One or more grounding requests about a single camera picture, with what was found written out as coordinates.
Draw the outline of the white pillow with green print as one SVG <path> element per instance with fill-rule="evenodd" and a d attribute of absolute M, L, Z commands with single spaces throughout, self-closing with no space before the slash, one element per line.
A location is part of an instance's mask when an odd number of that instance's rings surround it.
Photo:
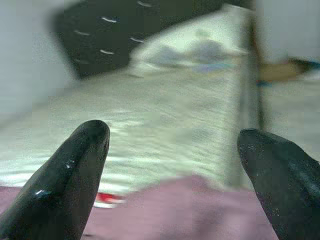
<path fill-rule="evenodd" d="M 212 64 L 247 55 L 252 11 L 231 4 L 148 37 L 130 54 L 129 69 L 143 76 L 161 68 Z"/>

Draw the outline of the black tufted headboard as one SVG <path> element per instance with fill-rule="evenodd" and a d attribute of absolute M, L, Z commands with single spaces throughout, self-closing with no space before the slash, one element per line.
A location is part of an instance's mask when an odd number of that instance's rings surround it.
<path fill-rule="evenodd" d="M 75 75 L 124 68 L 130 53 L 160 31 L 219 10 L 223 0 L 81 0 L 58 10 L 53 31 Z"/>

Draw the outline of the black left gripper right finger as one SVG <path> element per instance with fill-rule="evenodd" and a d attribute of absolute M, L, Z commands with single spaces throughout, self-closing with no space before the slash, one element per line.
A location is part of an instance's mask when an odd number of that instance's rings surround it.
<path fill-rule="evenodd" d="M 237 150 L 279 240 L 320 240 L 320 163 L 273 133 L 240 131 Z"/>

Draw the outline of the grey patterned quilted mattress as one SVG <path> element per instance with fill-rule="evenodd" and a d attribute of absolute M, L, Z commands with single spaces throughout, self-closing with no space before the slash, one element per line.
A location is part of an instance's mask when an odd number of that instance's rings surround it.
<path fill-rule="evenodd" d="M 257 127 L 254 69 L 176 69 L 142 78 L 93 78 L 0 128 L 0 183 L 21 187 L 83 122 L 110 128 L 100 192 L 123 195 L 198 174 L 226 189 L 251 188 L 237 153 L 241 129 Z"/>

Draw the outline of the pink cartoon mouse quilt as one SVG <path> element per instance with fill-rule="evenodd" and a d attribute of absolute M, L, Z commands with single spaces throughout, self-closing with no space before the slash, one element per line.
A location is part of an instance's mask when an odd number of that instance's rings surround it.
<path fill-rule="evenodd" d="M 0 215 L 21 189 L 0 187 Z M 81 240 L 279 240 L 251 191 L 211 188 L 198 175 L 169 179 L 91 209 Z"/>

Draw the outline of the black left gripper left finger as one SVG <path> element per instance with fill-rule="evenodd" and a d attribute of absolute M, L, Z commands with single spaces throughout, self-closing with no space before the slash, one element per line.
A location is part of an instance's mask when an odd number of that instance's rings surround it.
<path fill-rule="evenodd" d="M 81 240 L 109 145 L 104 121 L 77 127 L 0 215 L 0 240 Z"/>

